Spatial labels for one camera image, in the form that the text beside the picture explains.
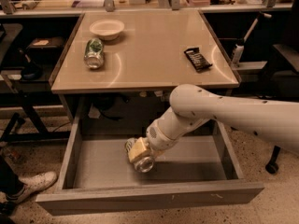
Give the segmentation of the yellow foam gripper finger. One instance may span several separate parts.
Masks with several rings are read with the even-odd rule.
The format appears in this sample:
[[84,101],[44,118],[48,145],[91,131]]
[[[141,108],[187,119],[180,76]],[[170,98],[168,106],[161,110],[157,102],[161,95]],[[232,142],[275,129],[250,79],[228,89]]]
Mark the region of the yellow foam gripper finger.
[[151,153],[147,138],[130,138],[127,140],[127,155],[130,163],[135,163]]

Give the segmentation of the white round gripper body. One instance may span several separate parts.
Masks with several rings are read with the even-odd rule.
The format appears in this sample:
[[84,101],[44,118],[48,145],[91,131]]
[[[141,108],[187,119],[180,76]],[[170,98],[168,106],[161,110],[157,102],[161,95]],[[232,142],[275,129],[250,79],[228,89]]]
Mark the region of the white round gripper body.
[[170,137],[166,130],[157,123],[151,123],[146,130],[149,146],[153,150],[165,151],[172,148],[178,141]]

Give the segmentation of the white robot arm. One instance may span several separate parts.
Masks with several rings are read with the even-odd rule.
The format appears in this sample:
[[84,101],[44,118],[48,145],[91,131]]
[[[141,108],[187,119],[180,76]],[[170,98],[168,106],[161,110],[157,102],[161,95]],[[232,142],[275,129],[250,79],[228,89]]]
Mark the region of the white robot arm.
[[126,142],[129,162],[139,163],[144,159],[154,162],[181,136],[211,119],[299,153],[298,103],[220,96],[183,84],[172,90],[169,104],[169,108],[147,128],[144,137]]

